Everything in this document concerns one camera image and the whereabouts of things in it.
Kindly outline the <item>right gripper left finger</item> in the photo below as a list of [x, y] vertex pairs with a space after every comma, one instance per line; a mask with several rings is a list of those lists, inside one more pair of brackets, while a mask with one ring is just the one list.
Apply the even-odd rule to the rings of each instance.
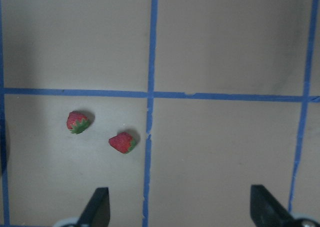
[[108, 187], [97, 188], [80, 215], [78, 227], [108, 227], [110, 223], [110, 195]]

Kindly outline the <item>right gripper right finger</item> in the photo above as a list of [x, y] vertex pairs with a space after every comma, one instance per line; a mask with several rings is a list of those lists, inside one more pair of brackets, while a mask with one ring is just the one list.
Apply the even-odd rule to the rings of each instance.
[[250, 217], [256, 227], [318, 227], [310, 218], [294, 218], [262, 184], [250, 187]]

